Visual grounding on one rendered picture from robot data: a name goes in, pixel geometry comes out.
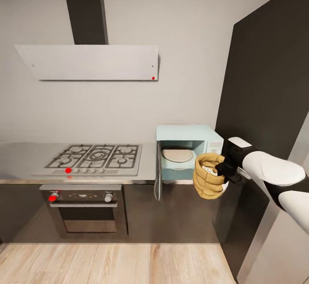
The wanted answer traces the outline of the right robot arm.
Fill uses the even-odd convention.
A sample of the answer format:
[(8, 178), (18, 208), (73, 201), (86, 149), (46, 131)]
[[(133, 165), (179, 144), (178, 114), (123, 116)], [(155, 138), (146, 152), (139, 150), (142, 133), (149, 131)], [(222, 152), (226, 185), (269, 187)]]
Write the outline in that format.
[(309, 235), (309, 177), (291, 161), (269, 155), (242, 138), (232, 137), (225, 145), (224, 161), (216, 165), (224, 184), (253, 179), (269, 199), (286, 211)]

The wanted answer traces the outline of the microwave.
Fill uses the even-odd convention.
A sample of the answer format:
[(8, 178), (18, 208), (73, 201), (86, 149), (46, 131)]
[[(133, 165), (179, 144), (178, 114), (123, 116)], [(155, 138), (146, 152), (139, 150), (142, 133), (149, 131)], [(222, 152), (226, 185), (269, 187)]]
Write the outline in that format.
[(161, 206), (162, 167), (195, 167), (198, 155), (222, 155), (224, 140), (208, 125), (157, 125), (157, 178), (154, 195)]

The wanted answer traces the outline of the popcorn bag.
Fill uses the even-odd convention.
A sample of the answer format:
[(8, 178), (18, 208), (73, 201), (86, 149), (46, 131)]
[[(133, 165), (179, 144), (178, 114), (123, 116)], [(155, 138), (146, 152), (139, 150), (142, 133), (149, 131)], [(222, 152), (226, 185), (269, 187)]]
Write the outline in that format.
[[(193, 183), (201, 198), (216, 199), (224, 193), (229, 182), (224, 184), (225, 177), (217, 176), (216, 165), (224, 161), (224, 155), (207, 153), (198, 155), (195, 160)], [(212, 169), (212, 173), (205, 168)]]

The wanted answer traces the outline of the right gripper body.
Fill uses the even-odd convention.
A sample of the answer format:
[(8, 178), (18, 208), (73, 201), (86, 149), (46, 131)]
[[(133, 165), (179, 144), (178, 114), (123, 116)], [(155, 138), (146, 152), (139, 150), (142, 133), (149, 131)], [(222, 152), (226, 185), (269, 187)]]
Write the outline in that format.
[(224, 177), (226, 177), (233, 184), (236, 184), (237, 182), (242, 180), (243, 176), (237, 172), (238, 167), (229, 167), (228, 165), (225, 164), (224, 161), (216, 165), (215, 169), (218, 170)]

